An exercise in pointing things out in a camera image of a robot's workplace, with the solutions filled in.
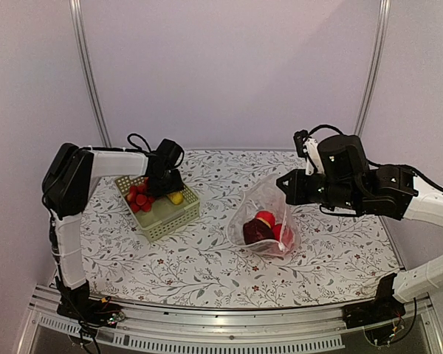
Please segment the red apple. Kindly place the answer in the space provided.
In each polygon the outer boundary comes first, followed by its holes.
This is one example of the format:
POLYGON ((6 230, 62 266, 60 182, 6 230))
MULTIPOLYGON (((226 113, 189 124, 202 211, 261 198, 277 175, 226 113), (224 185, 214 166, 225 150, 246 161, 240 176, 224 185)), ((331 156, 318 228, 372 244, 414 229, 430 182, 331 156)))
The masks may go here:
POLYGON ((275 216, 266 210, 261 210, 256 213, 255 219, 265 223, 270 229, 275 225, 275 216))

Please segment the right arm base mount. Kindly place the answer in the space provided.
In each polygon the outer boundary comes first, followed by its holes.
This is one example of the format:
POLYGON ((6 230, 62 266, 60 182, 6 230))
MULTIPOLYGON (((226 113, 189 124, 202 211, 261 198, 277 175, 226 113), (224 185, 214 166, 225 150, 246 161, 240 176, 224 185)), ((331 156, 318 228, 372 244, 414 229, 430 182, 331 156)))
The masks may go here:
POLYGON ((348 329, 372 325, 405 315, 405 306, 394 298, 393 283, 397 274, 392 273, 379 281, 372 300, 342 307, 342 320, 348 329))

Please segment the clear dotted zip top bag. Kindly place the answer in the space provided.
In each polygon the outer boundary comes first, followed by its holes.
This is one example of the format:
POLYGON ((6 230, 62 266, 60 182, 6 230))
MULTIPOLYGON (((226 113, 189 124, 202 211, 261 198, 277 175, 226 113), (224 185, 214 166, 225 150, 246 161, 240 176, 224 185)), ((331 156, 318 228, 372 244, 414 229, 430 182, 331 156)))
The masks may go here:
POLYGON ((271 174, 243 193, 227 226, 232 245, 266 257, 283 257, 298 249, 301 238, 277 179, 271 174))

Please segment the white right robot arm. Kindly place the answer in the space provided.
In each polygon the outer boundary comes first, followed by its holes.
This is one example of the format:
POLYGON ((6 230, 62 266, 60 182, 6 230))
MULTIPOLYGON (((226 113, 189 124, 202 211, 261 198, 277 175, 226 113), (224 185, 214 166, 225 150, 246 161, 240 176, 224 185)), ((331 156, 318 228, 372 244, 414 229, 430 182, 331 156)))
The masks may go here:
POLYGON ((306 166, 276 181, 289 205, 316 204, 343 218, 375 215, 443 227, 443 187, 415 167, 370 162, 358 136, 338 133, 317 142, 294 135, 306 166))

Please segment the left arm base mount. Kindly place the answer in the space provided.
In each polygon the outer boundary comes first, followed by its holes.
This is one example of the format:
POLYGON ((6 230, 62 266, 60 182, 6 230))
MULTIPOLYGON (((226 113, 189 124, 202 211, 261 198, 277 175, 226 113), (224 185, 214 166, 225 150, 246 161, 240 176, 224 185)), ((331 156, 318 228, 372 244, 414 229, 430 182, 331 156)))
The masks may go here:
POLYGON ((94 327, 115 327, 126 318, 123 308, 110 296, 91 299, 87 293, 77 291, 61 295, 57 313, 94 327))

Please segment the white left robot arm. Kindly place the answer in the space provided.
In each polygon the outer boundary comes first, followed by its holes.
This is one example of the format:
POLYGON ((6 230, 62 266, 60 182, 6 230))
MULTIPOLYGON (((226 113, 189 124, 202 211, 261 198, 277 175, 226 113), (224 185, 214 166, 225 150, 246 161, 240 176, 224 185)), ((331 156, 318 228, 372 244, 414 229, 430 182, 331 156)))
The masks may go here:
POLYGON ((88 290, 83 270, 80 222, 90 199, 93 181, 102 177, 148 178, 147 191, 160 197, 184 187, 178 167, 183 148, 163 139, 157 149, 124 147, 78 147, 67 142, 60 146, 42 182, 42 204, 50 217, 49 239, 62 294, 88 290))

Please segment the dark purple fruit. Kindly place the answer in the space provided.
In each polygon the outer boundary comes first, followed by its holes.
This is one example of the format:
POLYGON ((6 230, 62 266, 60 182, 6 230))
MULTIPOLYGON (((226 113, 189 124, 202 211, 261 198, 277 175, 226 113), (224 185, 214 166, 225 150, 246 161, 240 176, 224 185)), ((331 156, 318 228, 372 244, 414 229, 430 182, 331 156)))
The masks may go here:
POLYGON ((243 225, 243 237, 246 245, 275 239, 272 230, 265 223, 256 219, 252 219, 243 225))

